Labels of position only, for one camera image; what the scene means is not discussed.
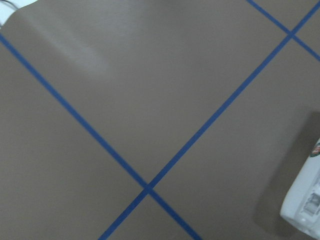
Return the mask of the clear tennis ball can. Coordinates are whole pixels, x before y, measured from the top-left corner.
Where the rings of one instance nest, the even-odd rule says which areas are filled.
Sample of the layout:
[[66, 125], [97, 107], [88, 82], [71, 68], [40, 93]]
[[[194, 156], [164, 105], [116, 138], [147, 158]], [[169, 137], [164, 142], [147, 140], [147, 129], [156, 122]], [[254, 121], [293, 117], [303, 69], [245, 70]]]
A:
[[320, 142], [317, 141], [289, 188], [280, 216], [293, 227], [320, 238]]

